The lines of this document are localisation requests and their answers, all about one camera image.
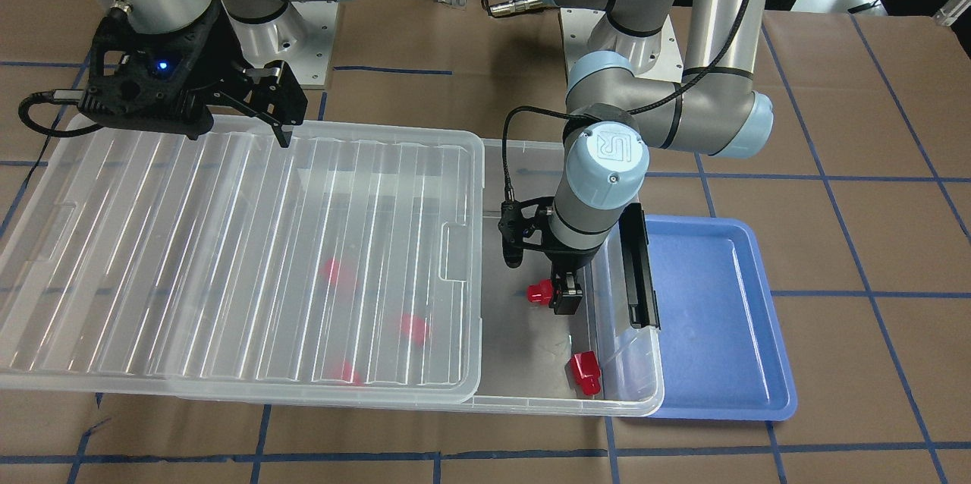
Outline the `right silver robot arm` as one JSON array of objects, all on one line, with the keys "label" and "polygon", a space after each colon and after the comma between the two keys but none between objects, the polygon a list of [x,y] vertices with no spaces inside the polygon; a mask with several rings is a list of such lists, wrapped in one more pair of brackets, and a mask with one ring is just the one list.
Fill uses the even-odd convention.
[{"label": "right silver robot arm", "polygon": [[262,121],[287,148],[306,113],[295,63],[313,57],[297,5],[347,1],[97,0],[86,86],[32,93],[20,121],[56,139],[111,128],[196,140],[218,106]]}]

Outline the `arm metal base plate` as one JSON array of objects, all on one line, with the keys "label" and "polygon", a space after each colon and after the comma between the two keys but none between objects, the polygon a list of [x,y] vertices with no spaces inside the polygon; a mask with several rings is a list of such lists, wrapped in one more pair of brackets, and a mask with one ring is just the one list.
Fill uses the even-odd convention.
[{"label": "arm metal base plate", "polygon": [[683,56],[669,17],[658,33],[646,37],[621,33],[610,25],[603,11],[561,9],[559,17],[567,71],[587,53],[614,51],[627,58],[636,77],[674,83],[682,80]]},{"label": "arm metal base plate", "polygon": [[247,58],[259,66],[284,60],[304,89],[324,90],[340,11],[337,2],[290,3],[276,20],[249,29]]}]

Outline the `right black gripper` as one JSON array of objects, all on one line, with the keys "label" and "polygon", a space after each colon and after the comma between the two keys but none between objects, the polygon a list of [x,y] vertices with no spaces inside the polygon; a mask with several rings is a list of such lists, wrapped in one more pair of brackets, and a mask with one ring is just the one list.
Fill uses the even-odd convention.
[{"label": "right black gripper", "polygon": [[140,33],[133,6],[114,0],[93,37],[93,65],[79,111],[100,127],[180,134],[212,130],[209,105],[232,106],[252,93],[253,117],[269,125],[281,148],[304,122],[306,96],[284,60],[246,70],[221,0],[211,0],[187,27]]}]

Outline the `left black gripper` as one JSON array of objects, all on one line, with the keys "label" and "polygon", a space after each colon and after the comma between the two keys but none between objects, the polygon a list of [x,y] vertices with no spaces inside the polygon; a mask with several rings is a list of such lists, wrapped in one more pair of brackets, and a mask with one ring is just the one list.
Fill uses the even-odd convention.
[{"label": "left black gripper", "polygon": [[568,246],[553,246],[545,255],[551,262],[549,279],[555,287],[555,296],[548,305],[555,315],[572,316],[585,300],[583,269],[587,267],[599,251],[600,246],[577,249]]}]

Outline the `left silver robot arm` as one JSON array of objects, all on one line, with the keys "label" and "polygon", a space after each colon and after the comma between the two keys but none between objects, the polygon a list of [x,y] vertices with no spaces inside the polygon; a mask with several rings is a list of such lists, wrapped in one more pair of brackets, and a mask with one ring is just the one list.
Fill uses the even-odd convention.
[{"label": "left silver robot arm", "polygon": [[536,214],[549,308],[571,315],[579,272],[632,208],[651,149],[746,159],[766,144],[773,105],[753,84],[766,0],[541,1],[569,28],[599,14],[568,72],[561,182]]}]

